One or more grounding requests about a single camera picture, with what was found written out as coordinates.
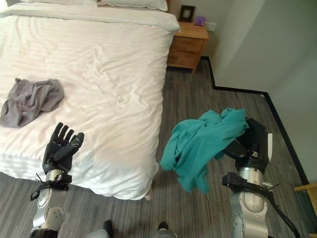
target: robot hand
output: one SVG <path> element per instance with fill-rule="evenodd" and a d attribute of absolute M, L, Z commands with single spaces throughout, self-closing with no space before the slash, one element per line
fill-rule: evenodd
<path fill-rule="evenodd" d="M 61 122 L 56 126 L 44 153 L 42 166 L 45 174 L 54 169 L 63 170 L 66 173 L 71 170 L 73 155 L 81 147 L 84 134 L 78 133 L 70 140 L 74 130 L 71 129 L 65 136 L 67 130 L 68 126 L 63 127 Z"/>
<path fill-rule="evenodd" d="M 223 152 L 236 160 L 236 168 L 252 167 L 263 174 L 272 157 L 272 134 L 253 118 L 247 118 L 249 128 L 229 144 Z"/>

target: picture frame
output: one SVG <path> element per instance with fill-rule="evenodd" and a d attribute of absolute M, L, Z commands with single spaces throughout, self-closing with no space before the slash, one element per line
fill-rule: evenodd
<path fill-rule="evenodd" d="M 182 5 L 182 8 L 179 14 L 179 21 L 192 22 L 194 11 L 195 11 L 194 6 Z"/>

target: teal cloth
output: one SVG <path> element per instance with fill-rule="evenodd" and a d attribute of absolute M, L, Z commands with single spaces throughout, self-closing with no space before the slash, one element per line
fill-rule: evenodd
<path fill-rule="evenodd" d="M 199 119 L 184 120 L 172 131 L 160 165 L 164 170 L 175 170 L 178 181 L 187 190 L 197 187 L 209 191 L 206 180 L 207 163 L 222 158 L 222 150 L 242 135 L 248 124 L 245 109 L 225 109 L 221 115 L 214 111 Z"/>

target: black baseboard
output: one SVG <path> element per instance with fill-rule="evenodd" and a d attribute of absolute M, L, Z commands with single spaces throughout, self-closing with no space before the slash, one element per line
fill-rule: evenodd
<path fill-rule="evenodd" d="M 299 161 L 299 158 L 296 154 L 296 151 L 292 145 L 292 142 L 285 130 L 285 127 L 282 123 L 282 120 L 281 118 L 279 117 L 278 113 L 277 113 L 277 110 L 269 96 L 269 94 L 267 92 L 263 92 L 263 91 L 256 91 L 256 90 L 249 90 L 249 89 L 241 89 L 241 88 L 227 88 L 227 87 L 219 87 L 219 86 L 216 86 L 215 84 L 215 81 L 214 81 L 214 77 L 213 77 L 213 72 L 212 72 L 212 67 L 211 67 L 211 61 L 210 61 L 210 58 L 208 56 L 202 56 L 202 60 L 207 60 L 208 61 L 208 64 L 209 64 L 209 70 L 210 70 L 210 74 L 211 74 L 211 81 L 212 81 L 212 88 L 215 89 L 215 90 L 224 90 L 224 91 L 234 91 L 234 92 L 243 92 L 243 93 L 255 93 L 255 94 L 262 94 L 265 99 L 266 99 L 266 102 L 274 116 L 274 119 L 277 123 L 277 126 L 279 128 L 279 131 L 281 132 L 282 134 L 282 137 L 285 141 L 285 144 L 287 146 L 287 149 L 288 149 L 288 152 L 290 153 L 291 157 L 292 157 L 292 160 L 294 162 L 294 165 L 296 167 L 296 170 L 299 174 L 299 177 L 302 181 L 303 184 L 309 184 L 308 182 L 308 179 L 306 177 L 306 174 L 304 172 L 304 169 L 301 165 L 301 162 Z"/>

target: cable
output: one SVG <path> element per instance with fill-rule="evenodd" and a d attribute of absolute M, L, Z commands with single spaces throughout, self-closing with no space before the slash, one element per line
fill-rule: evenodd
<path fill-rule="evenodd" d="M 275 203 L 274 198 L 273 197 L 269 198 L 270 203 L 272 204 L 273 208 L 276 210 L 276 212 L 278 213 L 278 215 L 283 219 L 283 221 L 286 223 L 286 225 L 292 230 L 292 232 L 294 233 L 296 238 L 300 238 L 301 235 L 299 234 L 296 226 L 294 225 L 294 223 L 292 223 L 292 221 L 279 209 L 278 205 Z"/>
<path fill-rule="evenodd" d="M 37 199 L 40 196 L 40 192 L 43 189 L 47 189 L 47 188 L 55 188 L 55 189 L 61 189 L 61 190 L 65 190 L 68 191 L 69 187 L 68 187 L 68 183 L 64 183 L 62 180 L 59 181 L 45 181 L 43 182 L 41 180 L 41 178 L 39 177 L 38 174 L 36 174 L 38 176 L 38 178 L 40 179 L 40 182 L 42 183 L 38 189 L 36 189 L 35 191 L 32 192 L 31 197 L 30 197 L 30 201 L 33 201 L 35 199 Z"/>

